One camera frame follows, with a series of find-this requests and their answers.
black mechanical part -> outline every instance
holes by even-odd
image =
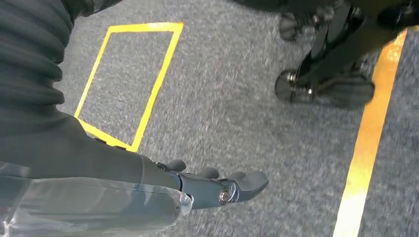
[[[275,82],[275,94],[280,100],[292,102],[296,91],[295,87],[292,86],[296,80],[297,71],[285,70],[281,72]]]
[[[398,25],[390,25],[389,22],[395,22],[390,20],[392,14],[387,10],[390,3],[387,7],[373,8],[357,0],[351,2],[355,4],[339,4],[334,18],[319,28],[312,50],[300,64],[288,89],[285,75],[292,70],[285,70],[279,75],[275,83],[279,99],[291,98],[295,96],[295,91],[305,91],[312,98],[314,95],[328,96],[334,105],[343,108],[360,107],[371,101],[375,87],[360,74],[364,64],[360,59],[393,40],[403,27],[412,24],[412,19],[417,16],[413,14],[417,7],[413,2],[405,3],[403,11],[401,8],[398,10],[398,16],[402,17]],[[384,13],[387,18],[380,21]]]
[[[328,36],[328,26],[321,26],[316,33],[316,40],[313,43],[313,47],[310,51],[311,59],[318,60],[323,57],[326,53],[326,45],[324,44],[326,37]]]
[[[316,13],[283,13],[279,22],[279,33],[285,41],[294,41],[304,27],[318,30],[325,23],[324,16]]]
[[[285,41],[294,41],[297,34],[301,32],[302,26],[298,24],[294,14],[284,13],[279,22],[279,33]]]
[[[338,107],[358,108],[373,99],[375,86],[360,73],[351,73],[324,89],[322,94],[330,98]]]
[[[390,29],[419,25],[419,1],[410,0],[383,10],[377,18],[381,26]]]

transparent plastic wrap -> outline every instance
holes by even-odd
[[[29,179],[8,170],[0,170],[4,237],[138,237],[167,229],[192,208],[186,194],[166,187],[92,178]]]

robotic hand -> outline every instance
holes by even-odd
[[[227,178],[219,179],[218,171],[212,167],[207,167],[198,174],[182,173],[186,165],[179,159],[166,165],[157,162],[156,165],[179,181],[179,190],[186,193],[193,201],[192,209],[248,201],[268,185],[266,175],[258,171],[248,175],[236,172]]]

metal screw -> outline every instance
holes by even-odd
[[[221,190],[219,201],[221,204],[226,204],[228,200],[230,199],[230,194],[226,189]]]

gray carpet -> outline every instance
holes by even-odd
[[[221,175],[261,170],[270,179],[253,201],[193,211],[155,236],[332,235],[362,110],[277,100],[273,93],[277,74],[297,67],[311,44],[310,36],[296,43],[282,41],[278,21],[278,15],[224,0],[125,0],[77,20],[61,65],[64,80],[57,83],[66,96],[59,109],[74,114],[109,26],[184,22],[139,153],[162,162],[183,159],[191,172],[209,165]],[[131,142],[169,39],[168,33],[112,36],[81,117]],[[407,47],[413,44],[417,46],[417,36],[409,34]],[[404,54],[362,236],[416,236],[419,230],[418,217],[412,214],[419,192],[414,172],[418,91],[412,86],[417,85],[418,71],[412,65],[419,64],[414,53],[407,49]],[[412,203],[416,209],[408,211]],[[391,206],[384,209],[384,204]],[[383,219],[389,215],[396,216]]]

